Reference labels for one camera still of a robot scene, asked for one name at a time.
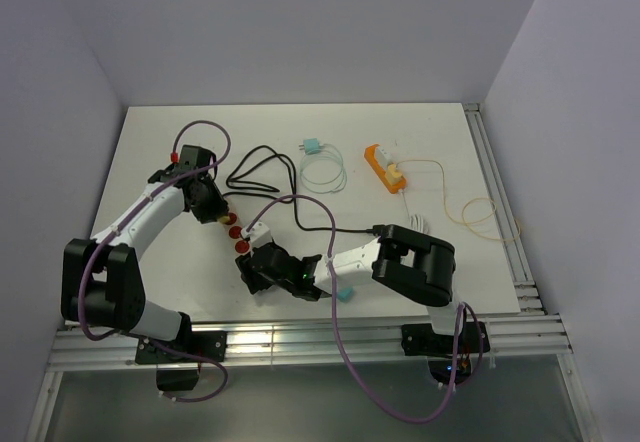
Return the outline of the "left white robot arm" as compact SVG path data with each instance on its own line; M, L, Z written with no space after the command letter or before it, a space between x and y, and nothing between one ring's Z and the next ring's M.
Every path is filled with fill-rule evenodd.
M156 171L138 200L105 230L89 239L71 240L63 254L61 315L86 328L159 341L172 361L183 361L195 348L190 317L151 302L139 260L176 217L190 213L201 224L224 223L229 206L214 176L214 152L185 145L172 163Z

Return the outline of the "white dual usb charger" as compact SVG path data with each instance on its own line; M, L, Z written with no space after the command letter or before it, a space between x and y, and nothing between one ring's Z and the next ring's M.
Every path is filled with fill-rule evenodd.
M386 171L389 164L393 164L392 156L381 145L375 147L374 158L383 171Z

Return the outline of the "beige red power strip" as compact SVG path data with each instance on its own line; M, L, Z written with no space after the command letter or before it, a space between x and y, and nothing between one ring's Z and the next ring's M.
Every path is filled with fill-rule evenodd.
M230 258L235 259L237 257L247 255L250 252L249 243L241 237L243 224L238 215L237 222L234 225L227 226L220 224L220 226L222 227L224 233L223 247L229 253Z

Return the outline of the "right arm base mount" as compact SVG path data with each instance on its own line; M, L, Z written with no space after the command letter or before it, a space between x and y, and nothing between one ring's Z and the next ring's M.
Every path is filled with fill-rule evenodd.
M401 347L408 357L427 357L429 372L439 383L447 384L453 370L453 336L438 335L432 326L405 324L401 326ZM488 354L489 336L483 322L465 322L458 338L455 384L464 384L474 373L474 355Z

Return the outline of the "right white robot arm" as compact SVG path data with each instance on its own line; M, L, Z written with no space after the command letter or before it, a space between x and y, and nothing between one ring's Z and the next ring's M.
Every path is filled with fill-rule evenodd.
M450 243L398 225L377 228L375 238L330 255L296 258L276 244L258 222L241 230L249 251L235 259L252 294L277 287L295 298L316 302L340 298L357 286L377 282L427 308L433 340L452 352L468 336L465 309L453 288L455 249Z

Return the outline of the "dark teal charger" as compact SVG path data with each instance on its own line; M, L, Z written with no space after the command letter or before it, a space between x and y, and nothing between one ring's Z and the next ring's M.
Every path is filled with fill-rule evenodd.
M347 287L343 289L339 289L336 293L336 298L339 302L348 303L354 295L354 288Z

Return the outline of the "tan yellow charger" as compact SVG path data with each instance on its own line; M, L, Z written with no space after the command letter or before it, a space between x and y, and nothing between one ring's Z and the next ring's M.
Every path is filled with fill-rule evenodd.
M390 185L397 185L403 180L403 173L397 168L396 164L389 164L385 177Z

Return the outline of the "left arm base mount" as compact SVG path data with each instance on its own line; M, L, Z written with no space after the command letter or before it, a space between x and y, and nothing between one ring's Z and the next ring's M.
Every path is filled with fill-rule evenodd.
M224 330L196 331L185 343L138 342L135 364L156 366L156 387L163 394L181 398L181 393L192 391L200 380L204 364L217 367L222 375L217 395L228 384L229 374L222 365L227 348Z

